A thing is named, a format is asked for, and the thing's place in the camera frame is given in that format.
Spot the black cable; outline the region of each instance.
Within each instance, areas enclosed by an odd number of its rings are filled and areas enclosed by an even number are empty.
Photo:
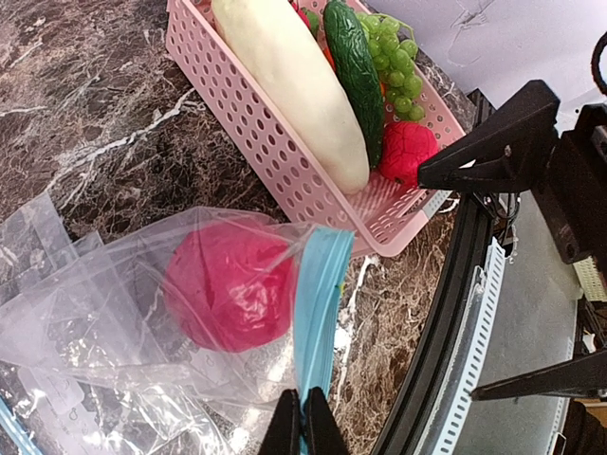
[[[605,47],[607,47],[607,33],[601,36],[598,40],[595,51],[592,53],[592,60],[590,62],[592,77],[597,84],[598,90],[600,90],[603,95],[607,95],[607,82],[605,82],[600,74],[600,56],[603,53],[603,50],[605,50]]]

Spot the brown marble surface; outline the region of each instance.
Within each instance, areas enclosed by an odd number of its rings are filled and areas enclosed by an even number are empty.
[[[165,8],[0,0],[0,220],[44,190],[74,239],[98,229],[110,242],[196,205],[285,219],[168,55]],[[468,130],[469,101],[420,59]],[[355,299],[363,260],[350,266],[340,323],[352,342],[331,403],[353,454],[373,446],[407,372],[451,226],[437,215],[399,257],[371,258]],[[0,452],[14,450],[3,435]]]

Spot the plastic bag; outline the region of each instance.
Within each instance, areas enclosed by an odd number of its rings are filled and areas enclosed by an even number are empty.
[[[37,374],[31,389],[42,377],[82,391],[50,400],[57,427],[86,417],[63,428],[64,453],[177,452],[185,429],[188,453],[239,452],[259,442],[282,390],[328,389],[352,242],[260,214],[191,209],[1,307],[0,358]]]

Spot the perforated plastic basket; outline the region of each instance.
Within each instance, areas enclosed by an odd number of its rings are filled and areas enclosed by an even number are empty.
[[[300,0],[322,13],[326,1]],[[367,9],[357,0],[348,4]],[[367,187],[344,196],[259,84],[213,28],[211,0],[169,0],[167,48],[202,99],[292,221],[315,221],[356,232],[354,255],[395,256],[414,238],[449,195],[404,191],[372,173]],[[426,109],[422,124],[442,147],[464,135],[451,111],[424,80],[417,100]],[[390,106],[386,119],[397,118]]]

